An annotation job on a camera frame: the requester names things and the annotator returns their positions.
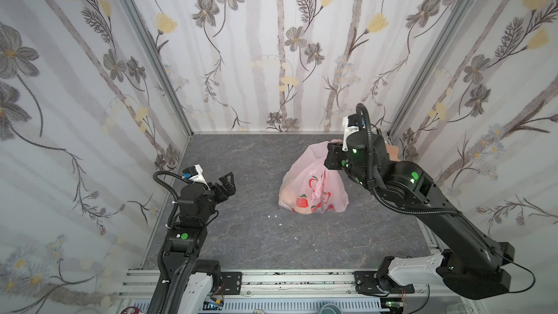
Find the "pink scalloped bowl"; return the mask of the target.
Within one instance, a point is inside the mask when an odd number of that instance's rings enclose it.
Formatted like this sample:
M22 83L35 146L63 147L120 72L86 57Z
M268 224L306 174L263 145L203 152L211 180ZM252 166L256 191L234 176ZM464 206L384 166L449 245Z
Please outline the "pink scalloped bowl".
M400 161L400 151L398 146L390 145L387 141L384 142L387 154L389 156L390 161Z

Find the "pink plastic bag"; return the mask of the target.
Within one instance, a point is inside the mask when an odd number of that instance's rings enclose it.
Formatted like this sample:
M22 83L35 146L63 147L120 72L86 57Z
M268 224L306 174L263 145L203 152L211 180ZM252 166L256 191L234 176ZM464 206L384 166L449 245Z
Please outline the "pink plastic bag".
M340 174L325 167L328 141L312 144L283 178L278 204L301 215L344 212L348 194Z

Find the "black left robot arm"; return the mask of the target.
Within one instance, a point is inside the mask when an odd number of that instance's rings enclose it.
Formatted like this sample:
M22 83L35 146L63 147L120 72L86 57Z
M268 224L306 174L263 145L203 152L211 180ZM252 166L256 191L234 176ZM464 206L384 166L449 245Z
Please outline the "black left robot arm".
M181 175L153 173L156 183L171 193L167 234L158 252L159 278L148 313L198 313L207 297L239 295L241 272L222 272L216 260L202 260L208 227L218 216L217 205L236 193L234 174L208 183L199 165Z

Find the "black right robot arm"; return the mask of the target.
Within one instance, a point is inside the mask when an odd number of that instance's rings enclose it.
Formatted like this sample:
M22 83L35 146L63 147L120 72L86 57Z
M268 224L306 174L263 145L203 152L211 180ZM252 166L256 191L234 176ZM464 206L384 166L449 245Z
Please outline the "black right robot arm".
M344 118L344 139L330 142L325 167L343 171L382 206L416 217L446 249L428 257L385 257L371 276L356 276L361 295L404 293L412 285L445 286L473 300L510 295L514 247L477 228L443 194L434 179L412 161L390 158L381 132L362 103Z

